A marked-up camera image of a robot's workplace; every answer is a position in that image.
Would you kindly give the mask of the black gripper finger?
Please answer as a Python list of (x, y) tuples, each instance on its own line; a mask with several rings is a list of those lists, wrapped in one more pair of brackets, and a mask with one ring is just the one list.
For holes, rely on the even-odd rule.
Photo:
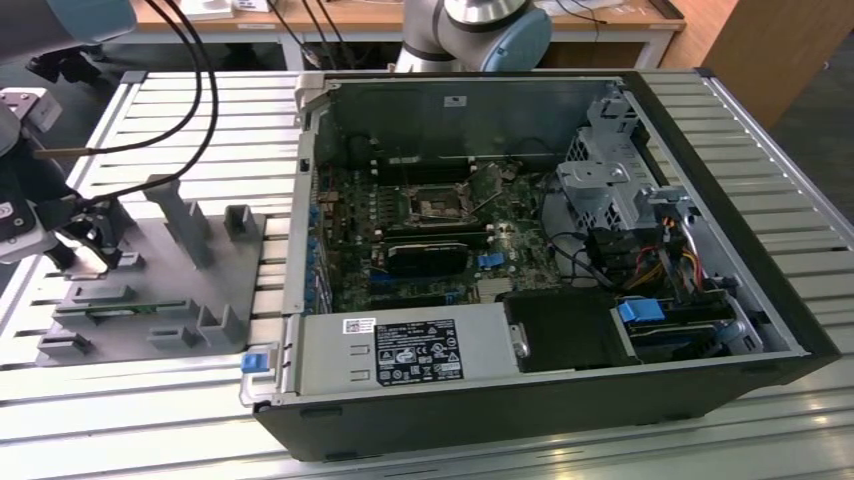
[(59, 271), (68, 271), (76, 264), (75, 250), (68, 247), (54, 233), (48, 234), (50, 246), (43, 254), (52, 261)]
[(107, 267), (116, 268), (123, 256), (120, 242), (135, 220), (118, 200), (106, 200), (86, 211), (86, 221), (90, 223), (87, 246)]

